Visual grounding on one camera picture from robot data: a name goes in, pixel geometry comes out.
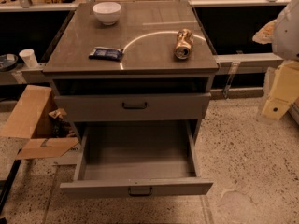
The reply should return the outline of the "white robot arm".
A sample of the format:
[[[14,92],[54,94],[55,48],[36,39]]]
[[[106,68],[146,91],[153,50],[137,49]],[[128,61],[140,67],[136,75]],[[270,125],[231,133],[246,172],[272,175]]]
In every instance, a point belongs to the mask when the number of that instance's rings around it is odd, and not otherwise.
[[[260,119],[279,120],[299,97],[299,0],[291,0],[252,40],[271,44],[273,53],[284,60],[259,108]]]

